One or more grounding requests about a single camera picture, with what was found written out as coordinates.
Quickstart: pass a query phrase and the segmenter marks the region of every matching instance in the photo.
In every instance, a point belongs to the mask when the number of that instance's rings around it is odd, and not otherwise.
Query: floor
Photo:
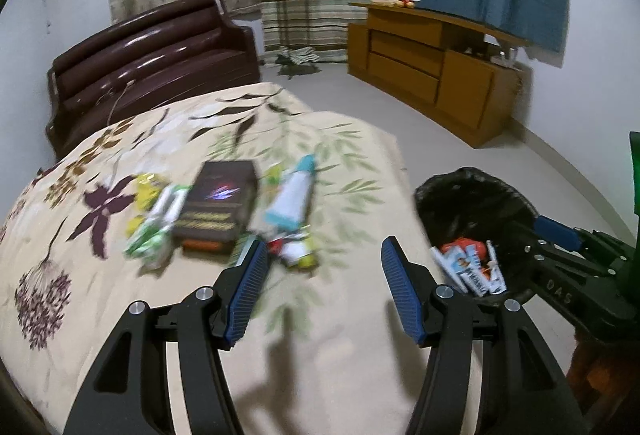
[[[278,83],[314,110],[332,110],[366,120],[396,136],[413,187],[432,175],[476,166],[517,188],[543,215],[573,227],[612,233],[564,177],[515,138],[504,134],[474,150],[417,110],[348,75],[346,65],[319,67],[322,72],[290,80],[278,76],[277,67],[264,67],[262,80]],[[573,327],[538,296],[525,309],[561,368],[567,371],[575,347]]]

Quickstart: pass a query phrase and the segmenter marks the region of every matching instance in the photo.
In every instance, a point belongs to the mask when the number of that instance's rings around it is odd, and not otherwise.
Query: wooden cabinet
[[[350,74],[404,101],[474,148],[498,136],[511,115],[518,72],[456,50],[482,50],[484,32],[515,36],[451,15],[375,4],[349,24]]]

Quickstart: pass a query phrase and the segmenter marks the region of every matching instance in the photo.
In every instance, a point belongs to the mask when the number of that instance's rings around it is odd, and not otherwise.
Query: floral bedsheet
[[[0,357],[54,432],[62,432],[129,303],[177,303],[224,268],[179,249],[160,271],[142,271],[123,256],[136,174],[190,184],[205,160],[253,159],[263,173],[311,152],[318,162],[310,224],[319,267],[312,274],[271,268],[244,338],[222,354],[226,379],[248,435],[404,433],[428,351],[402,333],[380,264],[382,240],[396,235],[412,261],[441,276],[395,140],[348,116],[313,112],[270,83],[116,123],[18,198],[0,229]],[[251,224],[257,231],[264,207],[261,193]],[[168,358],[174,423],[188,434],[174,345]],[[477,361],[472,376],[470,419]]]

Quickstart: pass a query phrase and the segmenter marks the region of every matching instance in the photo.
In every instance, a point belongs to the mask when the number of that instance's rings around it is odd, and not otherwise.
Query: black trash bag
[[[538,212],[521,193],[478,168],[460,168],[431,177],[415,190],[414,198],[434,247],[460,237],[492,241],[508,291],[476,300],[499,305],[507,298],[520,303],[532,298],[534,292],[522,270],[527,254],[514,251],[502,236],[511,221],[533,228]]]

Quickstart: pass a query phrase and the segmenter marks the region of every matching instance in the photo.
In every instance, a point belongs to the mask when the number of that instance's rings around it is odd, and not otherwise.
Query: metal bolt
[[[518,312],[520,310],[520,304],[512,299],[505,300],[504,307],[511,312]]]
[[[145,309],[145,303],[143,301],[134,301],[129,305],[129,312],[133,315],[140,314]]]
[[[438,285],[436,287],[436,294],[443,299],[451,298],[453,296],[453,289],[446,285]]]
[[[196,298],[198,298],[199,300],[205,301],[211,298],[212,296],[213,296],[213,289],[210,287],[200,287],[196,291]]]

